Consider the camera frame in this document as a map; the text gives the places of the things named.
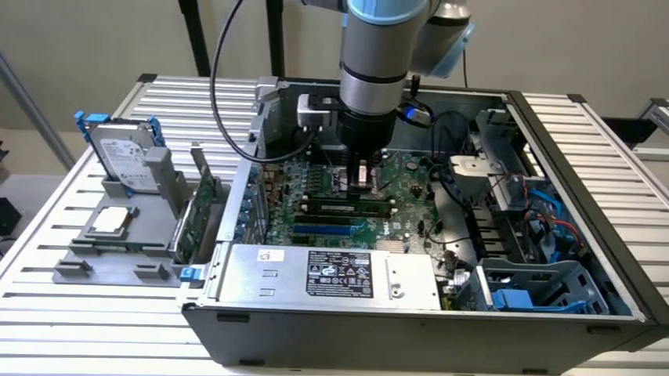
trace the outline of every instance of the blue tab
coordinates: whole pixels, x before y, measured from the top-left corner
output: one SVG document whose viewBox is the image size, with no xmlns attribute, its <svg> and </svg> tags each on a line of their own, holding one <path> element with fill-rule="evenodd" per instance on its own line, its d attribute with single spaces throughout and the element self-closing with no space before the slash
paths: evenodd
<svg viewBox="0 0 669 376">
<path fill-rule="evenodd" d="M 180 270 L 179 280 L 192 282 L 200 279 L 201 269 L 187 267 Z"/>
<path fill-rule="evenodd" d="M 508 311 L 531 311 L 530 293 L 527 290 L 502 289 L 492 293 L 494 308 Z"/>
<path fill-rule="evenodd" d="M 84 120 L 88 123 L 104 123 L 108 119 L 108 114 L 90 114 Z"/>
</svg>

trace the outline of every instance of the blue pcie slot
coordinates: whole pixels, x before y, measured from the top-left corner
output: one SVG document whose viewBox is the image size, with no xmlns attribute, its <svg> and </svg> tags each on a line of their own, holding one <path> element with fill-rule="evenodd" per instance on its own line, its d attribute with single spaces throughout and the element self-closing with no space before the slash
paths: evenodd
<svg viewBox="0 0 669 376">
<path fill-rule="evenodd" d="M 312 233 L 315 235 L 349 235 L 351 226 L 293 225 L 292 233 Z"/>
</svg>

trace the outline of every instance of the blue latch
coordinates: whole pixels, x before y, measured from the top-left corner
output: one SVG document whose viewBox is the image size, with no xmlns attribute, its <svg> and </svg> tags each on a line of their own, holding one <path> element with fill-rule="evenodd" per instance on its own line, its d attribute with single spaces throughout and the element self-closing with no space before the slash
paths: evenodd
<svg viewBox="0 0 669 376">
<path fill-rule="evenodd" d="M 200 280 L 201 269 L 185 267 L 180 270 L 179 280 L 181 282 L 195 282 Z"/>
<path fill-rule="evenodd" d="M 90 114 L 85 117 L 84 121 L 88 123 L 104 123 L 109 118 L 108 114 Z"/>
</svg>

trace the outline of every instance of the sticker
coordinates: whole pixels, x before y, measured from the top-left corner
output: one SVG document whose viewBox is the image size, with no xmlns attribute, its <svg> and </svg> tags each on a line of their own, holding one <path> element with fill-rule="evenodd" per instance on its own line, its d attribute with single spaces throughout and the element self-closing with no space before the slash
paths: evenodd
<svg viewBox="0 0 669 376">
<path fill-rule="evenodd" d="M 337 298 L 374 298 L 371 255 L 309 251 L 305 293 Z"/>
<path fill-rule="evenodd" d="M 125 139 L 101 139 L 100 146 L 122 185 L 137 192 L 157 192 L 156 180 L 144 163 L 141 147 Z"/>
<path fill-rule="evenodd" d="M 283 250 L 281 249 L 259 249 L 257 250 L 257 261 L 268 262 L 281 262 L 283 261 Z"/>
</svg>

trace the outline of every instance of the power supply label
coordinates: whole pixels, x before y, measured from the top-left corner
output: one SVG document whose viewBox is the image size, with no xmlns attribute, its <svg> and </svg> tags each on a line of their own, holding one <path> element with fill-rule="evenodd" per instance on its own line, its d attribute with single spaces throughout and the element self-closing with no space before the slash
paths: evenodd
<svg viewBox="0 0 669 376">
<path fill-rule="evenodd" d="M 374 298 L 371 255 L 309 251 L 305 292 L 311 296 Z"/>
</svg>

